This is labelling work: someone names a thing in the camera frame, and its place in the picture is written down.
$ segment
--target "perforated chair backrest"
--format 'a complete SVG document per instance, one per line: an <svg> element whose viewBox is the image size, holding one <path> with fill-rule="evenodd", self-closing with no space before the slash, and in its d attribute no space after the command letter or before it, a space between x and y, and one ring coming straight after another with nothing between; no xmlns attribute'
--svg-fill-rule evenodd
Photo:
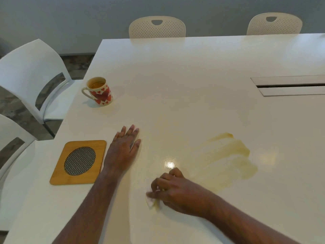
<svg viewBox="0 0 325 244"><path fill-rule="evenodd" d="M0 115L0 179L16 158L35 140L11 119ZM5 152L15 152L8 158Z"/></svg>
<svg viewBox="0 0 325 244"><path fill-rule="evenodd" d="M36 99L47 83L58 77L62 78L62 82L43 103L36 104ZM68 81L71 81L71 77L61 57L40 39L25 44L0 59L0 86L17 96L41 124L44 123L43 116L48 102Z"/></svg>
<svg viewBox="0 0 325 244"><path fill-rule="evenodd" d="M294 15L265 13L250 21L247 35L298 34L302 26L303 22Z"/></svg>
<svg viewBox="0 0 325 244"><path fill-rule="evenodd" d="M148 16L130 24L130 38L180 38L185 37L185 24L174 17Z"/></svg>

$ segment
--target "chair handle hole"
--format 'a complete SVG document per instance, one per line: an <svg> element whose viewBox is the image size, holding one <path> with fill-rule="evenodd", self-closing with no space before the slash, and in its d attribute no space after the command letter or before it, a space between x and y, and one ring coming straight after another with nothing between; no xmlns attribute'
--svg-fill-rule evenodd
<svg viewBox="0 0 325 244"><path fill-rule="evenodd" d="M266 17L267 22L274 22L276 19L277 19L277 17L275 17L275 16Z"/></svg>
<svg viewBox="0 0 325 244"><path fill-rule="evenodd" d="M154 24L155 26L159 26L159 25L161 25L162 22L163 22L163 21L160 20L160 19L153 19L153 20L151 21L151 23Z"/></svg>

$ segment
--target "coaster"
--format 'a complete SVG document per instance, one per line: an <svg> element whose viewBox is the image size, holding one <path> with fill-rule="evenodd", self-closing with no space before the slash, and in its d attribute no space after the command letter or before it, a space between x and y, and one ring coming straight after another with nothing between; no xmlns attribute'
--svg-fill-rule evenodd
<svg viewBox="0 0 325 244"><path fill-rule="evenodd" d="M50 179L52 185L94 183L100 173L105 140L70 141L65 144Z"/></svg>

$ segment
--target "white table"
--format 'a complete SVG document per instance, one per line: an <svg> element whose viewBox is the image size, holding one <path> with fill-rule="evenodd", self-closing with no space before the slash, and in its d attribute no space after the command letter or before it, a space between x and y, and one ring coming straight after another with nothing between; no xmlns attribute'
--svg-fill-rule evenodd
<svg viewBox="0 0 325 244"><path fill-rule="evenodd" d="M144 201L165 161L185 167L199 144L224 132L244 142L258 171L219 195L297 241L323 243L325 96L263 97L250 78L325 75L324 65L324 34L103 40L84 81L105 77L115 101L96 108L77 93L5 243L51 243L92 186L49 184L64 144L109 143L132 123L143 142L104 243L227 243L208 223Z"/></svg>

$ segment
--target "white chair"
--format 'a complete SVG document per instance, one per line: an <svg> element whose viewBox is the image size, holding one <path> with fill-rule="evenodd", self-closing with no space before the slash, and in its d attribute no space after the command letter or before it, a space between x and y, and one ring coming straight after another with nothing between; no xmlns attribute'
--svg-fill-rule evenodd
<svg viewBox="0 0 325 244"><path fill-rule="evenodd" d="M0 115L0 137L1 162L5 163L0 168L0 230L9 231L45 159L44 151L53 140L37 141L3 115ZM3 153L12 150L13 142L19 139L21 146L7 161L3 161Z"/></svg>
<svg viewBox="0 0 325 244"><path fill-rule="evenodd" d="M303 22L294 15L265 13L250 21L247 35L299 34L302 26Z"/></svg>
<svg viewBox="0 0 325 244"><path fill-rule="evenodd" d="M37 102L40 92L55 78L62 82L45 96L44 102ZM40 39L0 59L0 86L17 96L52 136L45 122L63 120L81 84L82 80L71 79L61 57Z"/></svg>
<svg viewBox="0 0 325 244"><path fill-rule="evenodd" d="M130 38L180 38L185 37L185 24L169 16L148 16L130 24Z"/></svg>

